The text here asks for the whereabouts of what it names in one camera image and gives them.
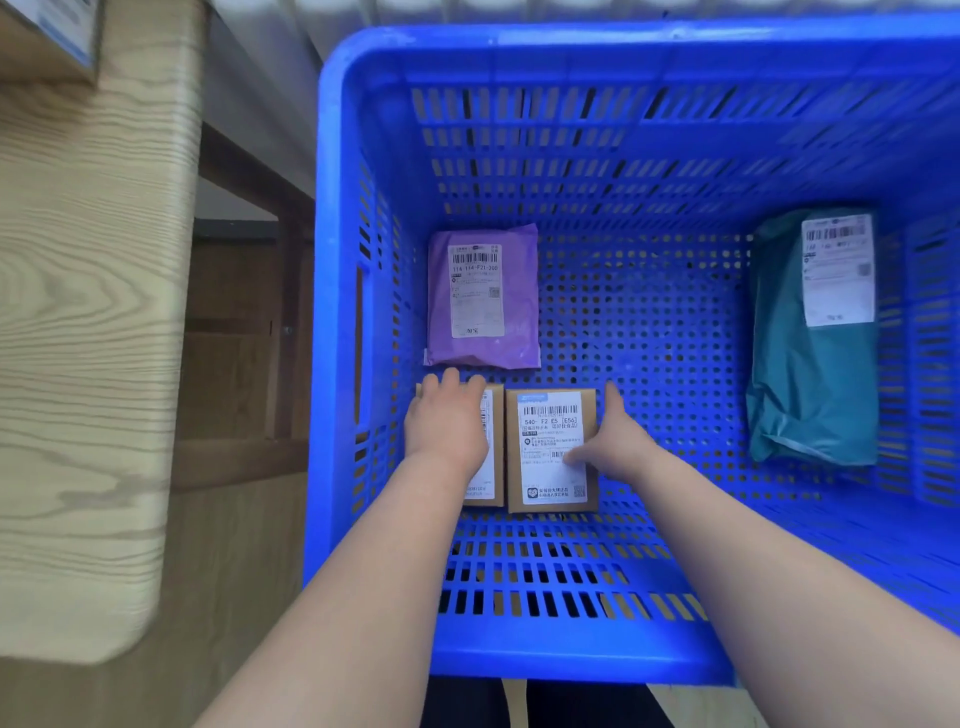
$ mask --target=forearm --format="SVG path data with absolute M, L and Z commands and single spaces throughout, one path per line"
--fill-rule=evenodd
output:
M 657 449 L 635 490 L 771 726 L 947 726 L 960 640 Z
M 198 725 L 418 725 L 466 488 L 404 460 Z

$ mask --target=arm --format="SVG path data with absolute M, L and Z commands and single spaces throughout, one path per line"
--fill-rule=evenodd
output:
M 771 726 L 955 726 L 960 639 L 659 448 L 607 383 L 573 450 L 629 483 Z
M 198 728 L 417 726 L 467 484 L 483 463 L 484 381 L 423 381 L 406 457 Z

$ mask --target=purple mailer bag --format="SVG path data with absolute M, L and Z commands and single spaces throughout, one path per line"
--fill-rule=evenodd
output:
M 537 226 L 430 238 L 423 363 L 540 366 Z

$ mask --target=cardboard box on shelf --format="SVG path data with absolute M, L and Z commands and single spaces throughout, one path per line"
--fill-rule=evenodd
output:
M 420 396 L 420 385 L 417 385 Z M 480 470 L 467 486 L 464 505 L 502 506 L 503 482 L 503 385 L 488 384 L 480 401 L 480 416 L 490 451 Z
M 0 82 L 92 84 L 101 0 L 0 0 Z
M 507 392 L 507 508 L 510 513 L 596 511 L 597 472 L 564 455 L 596 434 L 594 389 Z

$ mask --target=teal mailer bag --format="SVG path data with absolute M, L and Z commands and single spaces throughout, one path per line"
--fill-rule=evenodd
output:
M 874 465 L 874 218 L 802 209 L 764 222 L 750 257 L 750 454 Z

